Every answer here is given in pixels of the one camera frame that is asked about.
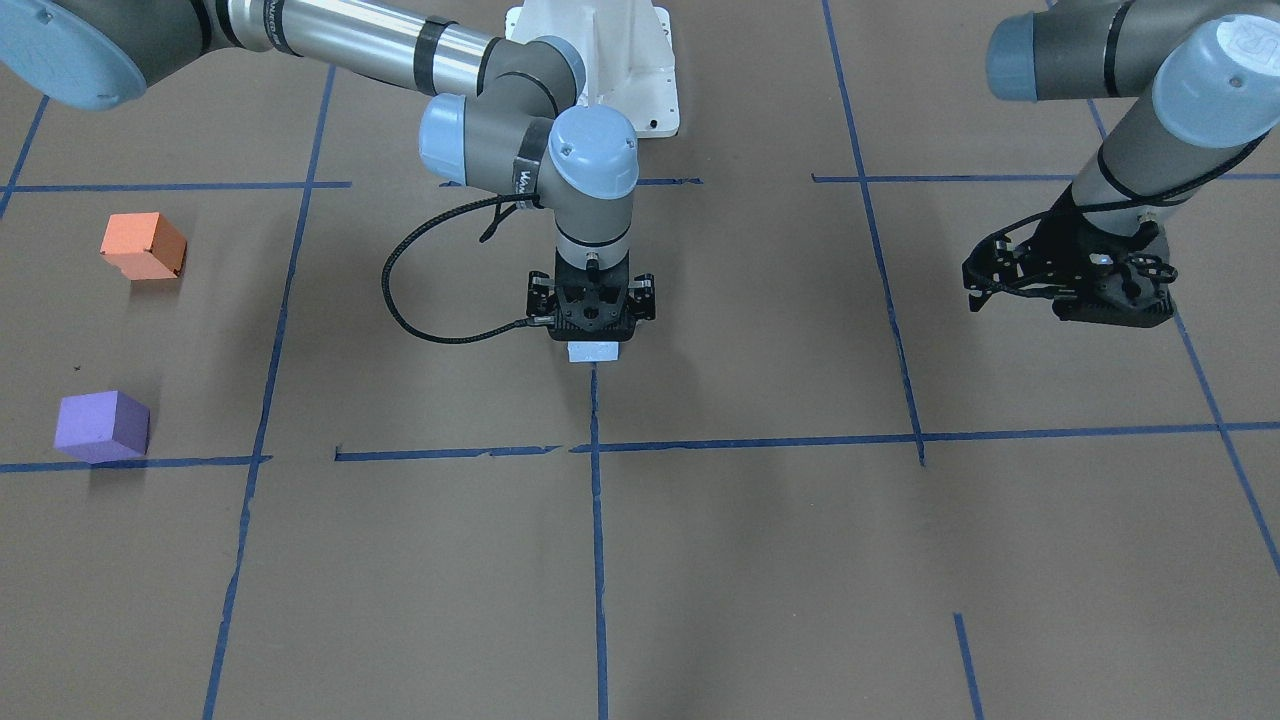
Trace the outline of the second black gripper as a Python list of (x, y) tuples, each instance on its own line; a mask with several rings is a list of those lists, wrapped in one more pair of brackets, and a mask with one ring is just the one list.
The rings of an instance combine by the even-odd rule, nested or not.
[(1151, 214), (1132, 234), (1093, 227), (1084, 208), (1037, 213), (984, 237), (963, 263), (969, 309), (997, 293), (1047, 299), (1062, 322), (1153, 328), (1178, 307), (1164, 228)]

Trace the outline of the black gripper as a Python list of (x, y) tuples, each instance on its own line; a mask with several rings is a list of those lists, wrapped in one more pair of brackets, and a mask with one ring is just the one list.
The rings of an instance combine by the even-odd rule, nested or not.
[(654, 275), (632, 277), (628, 263), (596, 272), (557, 263), (553, 275), (529, 273), (527, 318), (558, 342), (626, 342), (657, 318)]

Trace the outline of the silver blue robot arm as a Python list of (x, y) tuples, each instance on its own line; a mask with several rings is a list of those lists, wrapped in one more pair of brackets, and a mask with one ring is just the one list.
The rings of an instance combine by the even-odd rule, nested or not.
[(488, 192), (411, 231), (381, 269), (390, 277), (428, 232), (484, 208), (485, 236), (520, 209), (547, 209), (558, 232), (556, 270), (532, 272), (513, 328), (559, 342), (625, 342), (657, 315), (650, 274), (628, 272), (639, 179), (630, 119), (584, 105), (588, 67), (566, 38), (502, 38), (438, 15), (375, 1), (5, 1), (3, 63), (70, 108), (105, 111), (216, 50), (274, 50), (326, 61), (428, 95), (419, 154), (435, 176)]

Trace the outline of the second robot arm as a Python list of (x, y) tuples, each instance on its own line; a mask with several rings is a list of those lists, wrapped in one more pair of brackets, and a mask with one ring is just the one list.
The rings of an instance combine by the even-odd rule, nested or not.
[(1151, 328), (1175, 315), (1166, 220), (1277, 127), (1275, 1), (1060, 1), (992, 33), (1006, 101), (1129, 97), (1053, 205), (963, 263), (974, 313), (996, 295), (1047, 299), (1064, 322)]

